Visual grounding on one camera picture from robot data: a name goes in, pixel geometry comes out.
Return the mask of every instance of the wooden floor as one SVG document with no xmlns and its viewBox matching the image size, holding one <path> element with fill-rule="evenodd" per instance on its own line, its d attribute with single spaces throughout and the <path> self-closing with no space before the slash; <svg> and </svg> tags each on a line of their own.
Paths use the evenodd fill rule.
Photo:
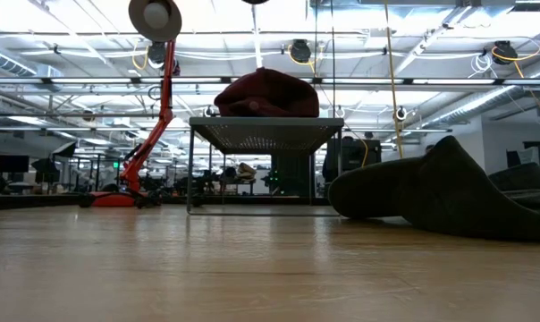
<svg viewBox="0 0 540 322">
<path fill-rule="evenodd" d="M 0 321 L 540 321 L 540 245 L 173 206 L 2 211 Z"/>
</svg>

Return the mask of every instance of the white wall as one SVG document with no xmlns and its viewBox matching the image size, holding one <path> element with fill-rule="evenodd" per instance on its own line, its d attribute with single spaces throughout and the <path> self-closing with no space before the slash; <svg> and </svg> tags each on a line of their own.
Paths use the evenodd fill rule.
<svg viewBox="0 0 540 322">
<path fill-rule="evenodd" d="M 485 135 L 485 170 L 492 174 L 506 169 L 506 151 L 524 148 L 525 141 L 540 141 L 538 123 L 483 123 Z"/>
<path fill-rule="evenodd" d="M 466 125 L 453 125 L 450 127 L 451 133 L 432 133 L 421 140 L 418 146 L 403 146 L 405 157 L 422 157 L 425 154 L 425 147 L 436 144 L 442 138 L 452 135 L 460 145 L 475 159 L 475 161 L 485 168 L 485 146 L 483 142 L 483 123 L 481 116 L 472 118 Z M 382 161 L 391 161 L 399 158 L 399 152 L 384 152 Z"/>
</svg>

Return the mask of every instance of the ceiling duct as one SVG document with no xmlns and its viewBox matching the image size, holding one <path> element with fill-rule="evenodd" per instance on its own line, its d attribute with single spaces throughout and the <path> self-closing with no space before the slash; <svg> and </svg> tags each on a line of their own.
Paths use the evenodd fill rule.
<svg viewBox="0 0 540 322">
<path fill-rule="evenodd" d="M 524 74 L 527 79 L 540 79 L 540 62 L 525 69 Z M 519 75 L 515 73 L 511 77 L 519 78 Z M 431 128 L 441 123 L 466 122 L 473 116 L 490 111 L 498 106 L 509 104 L 512 99 L 518 100 L 526 94 L 527 90 L 517 85 L 503 86 L 484 93 L 472 94 L 445 107 L 441 110 L 444 112 L 441 116 L 423 123 L 422 127 Z"/>
<path fill-rule="evenodd" d="M 16 58 L 16 55 L 2 48 L 0 48 L 0 69 L 19 77 L 63 77 L 60 71 L 50 65 L 27 62 L 21 58 Z M 38 84 L 36 87 L 38 89 L 48 89 L 53 92 L 62 89 L 60 85 L 54 84 Z"/>
</svg>

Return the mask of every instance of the desk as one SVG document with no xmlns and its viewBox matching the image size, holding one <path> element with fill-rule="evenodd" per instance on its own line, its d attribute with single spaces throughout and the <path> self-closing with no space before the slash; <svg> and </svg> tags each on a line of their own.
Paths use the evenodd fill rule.
<svg viewBox="0 0 540 322">
<path fill-rule="evenodd" d="M 335 133 L 338 133 L 338 143 L 341 145 L 343 119 L 191 117 L 189 125 L 189 174 L 192 174 L 195 134 L 223 153 L 225 168 L 227 154 L 312 156 Z M 338 158 L 340 160 L 338 165 L 341 165 L 342 155 L 338 154 Z M 313 169 L 314 167 L 311 167 L 309 175 L 315 175 Z M 192 181 L 189 180 L 188 191 L 192 191 L 191 184 Z M 191 205 L 192 194 L 189 193 L 187 196 L 189 214 Z"/>
</svg>

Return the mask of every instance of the ceiling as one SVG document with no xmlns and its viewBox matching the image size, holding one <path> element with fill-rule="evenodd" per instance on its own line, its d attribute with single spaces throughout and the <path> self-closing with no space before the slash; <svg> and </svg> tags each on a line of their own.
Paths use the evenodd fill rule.
<svg viewBox="0 0 540 322">
<path fill-rule="evenodd" d="M 39 9 L 32 1 L 0 0 L 0 51 L 3 54 L 30 66 L 52 66 L 64 77 L 160 75 L 159 70 L 145 64 L 145 48 L 150 42 L 131 25 L 129 0 L 48 0 L 45 3 L 50 13 Z M 414 4 L 390 5 L 394 66 L 395 70 L 400 70 L 397 77 L 465 79 L 494 78 L 496 74 L 500 78 L 515 78 L 516 71 L 512 65 L 492 64 L 494 74 L 485 64 L 486 68 L 476 72 L 478 56 L 484 49 L 490 50 L 496 40 L 509 40 L 521 56 L 532 55 L 540 46 L 540 13 L 512 12 L 514 1 L 484 1 L 483 4 L 489 5 L 470 11 L 468 17 L 459 18 L 449 29 L 440 27 L 455 10 L 454 1 L 410 2 Z M 181 76 L 239 77 L 257 69 L 256 36 L 250 5 L 239 0 L 178 0 L 176 3 L 183 18 L 181 35 L 176 41 Z M 329 1 L 323 1 L 323 7 L 318 7 L 317 19 L 315 8 L 309 7 L 307 1 L 270 0 L 257 6 L 262 65 L 293 76 L 311 78 L 310 66 L 295 64 L 287 51 L 282 52 L 294 39 L 305 39 L 312 51 L 316 45 L 323 48 L 323 54 L 317 58 L 317 77 L 389 77 L 389 56 L 384 55 L 387 22 L 383 7 L 359 4 L 357 0 L 333 0 L 333 3 L 333 19 Z M 414 59 L 408 61 L 408 53 L 419 45 L 422 48 Z M 539 60 L 540 52 L 523 61 L 521 66 L 526 69 Z M 13 75 L 0 69 L 0 77 Z M 197 95 L 195 85 L 176 85 L 173 94 L 176 95 L 174 111 L 177 118 L 172 126 L 185 127 L 190 116 L 201 116 L 225 87 L 223 84 L 200 85 L 200 95 Z M 36 108 L 47 109 L 50 104 L 47 92 L 34 92 L 36 89 L 31 86 L 4 84 L 0 85 L 0 90 L 30 102 Z M 486 89 L 399 88 L 396 104 L 415 111 L 415 116 L 411 114 L 411 117 L 422 118 L 482 90 Z M 73 91 L 77 95 L 72 96 L 70 93 Z M 102 94 L 105 91 L 114 91 L 114 95 Z M 133 95 L 133 91 L 136 94 L 140 91 L 140 96 Z M 62 114 L 83 110 L 143 114 L 150 113 L 155 104 L 147 95 L 147 88 L 131 86 L 69 85 L 60 93 L 51 95 L 54 96 L 52 106 Z M 388 87 L 339 87 L 335 93 L 331 87 L 324 87 L 323 90 L 318 89 L 318 96 L 323 109 L 321 117 L 332 116 L 330 102 L 335 97 L 336 105 L 342 107 L 342 116 L 349 126 L 392 126 L 393 100 Z M 96 119 L 95 123 L 96 126 L 109 126 L 114 119 L 119 118 Z M 115 122 L 120 121 L 130 126 L 150 127 L 156 119 L 132 117 Z M 35 125 L 17 119 L 0 120 L 3 125 L 13 122 Z M 87 126 L 86 121 L 79 118 L 60 118 L 57 122 Z M 119 146 L 134 144 L 133 139 L 126 138 L 124 133 L 106 135 L 109 141 Z M 142 131 L 139 138 L 144 137 L 145 132 Z M 168 132 L 162 139 L 166 147 L 188 148 L 188 134 Z M 198 147 L 207 148 L 207 144 L 198 144 Z"/>
</svg>

